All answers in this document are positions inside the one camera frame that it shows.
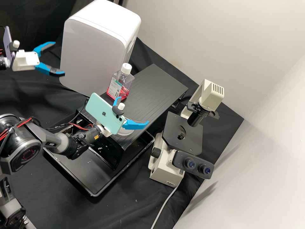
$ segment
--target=microscope base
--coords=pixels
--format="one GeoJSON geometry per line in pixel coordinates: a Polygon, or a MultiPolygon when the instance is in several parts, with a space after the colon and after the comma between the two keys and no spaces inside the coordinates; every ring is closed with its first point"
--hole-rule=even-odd
{"type": "Polygon", "coordinates": [[[158,158],[150,156],[148,168],[151,170],[149,178],[170,187],[176,187],[184,177],[184,170],[172,165],[176,150],[170,149],[162,138],[162,132],[156,134],[153,147],[161,149],[158,158]]]}

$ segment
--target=flask label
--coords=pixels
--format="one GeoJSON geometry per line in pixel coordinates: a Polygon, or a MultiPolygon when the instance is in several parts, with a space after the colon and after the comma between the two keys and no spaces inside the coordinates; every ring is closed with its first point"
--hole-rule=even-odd
{"type": "Polygon", "coordinates": [[[114,77],[112,77],[108,89],[108,94],[116,98],[119,96],[121,89],[122,89],[122,84],[119,81],[117,81],[114,77]]]}

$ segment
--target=pink liquid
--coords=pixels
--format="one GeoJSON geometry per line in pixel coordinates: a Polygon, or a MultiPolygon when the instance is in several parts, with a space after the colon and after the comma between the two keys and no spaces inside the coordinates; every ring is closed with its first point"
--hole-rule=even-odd
{"type": "MultiPolygon", "coordinates": [[[[111,97],[113,100],[115,100],[115,97],[113,97],[113,96],[111,96],[109,93],[108,93],[108,90],[109,90],[109,87],[107,88],[107,95],[109,96],[109,97],[111,97]]],[[[126,89],[124,86],[122,86],[122,88],[121,88],[121,91],[120,91],[120,94],[118,95],[118,97],[122,97],[122,99],[121,99],[121,101],[123,101],[124,99],[126,99],[127,98],[127,96],[129,95],[129,90],[128,89],[126,89]]]]}

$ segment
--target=white wall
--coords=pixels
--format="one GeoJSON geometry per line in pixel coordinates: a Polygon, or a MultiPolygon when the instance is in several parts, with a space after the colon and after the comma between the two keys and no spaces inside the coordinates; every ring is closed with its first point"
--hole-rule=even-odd
{"type": "Polygon", "coordinates": [[[244,121],[175,225],[305,227],[305,56],[244,121]]]}
{"type": "Polygon", "coordinates": [[[224,103],[247,118],[305,53],[301,0],[125,0],[139,38],[200,83],[224,86],[224,103]]]}

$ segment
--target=mint green smartphone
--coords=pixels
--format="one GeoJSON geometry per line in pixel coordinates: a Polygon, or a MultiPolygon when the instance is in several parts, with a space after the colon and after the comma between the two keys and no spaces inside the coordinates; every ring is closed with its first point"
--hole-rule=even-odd
{"type": "Polygon", "coordinates": [[[96,93],[91,94],[86,111],[114,135],[118,133],[125,121],[123,115],[117,117],[112,111],[112,106],[96,93]]]}

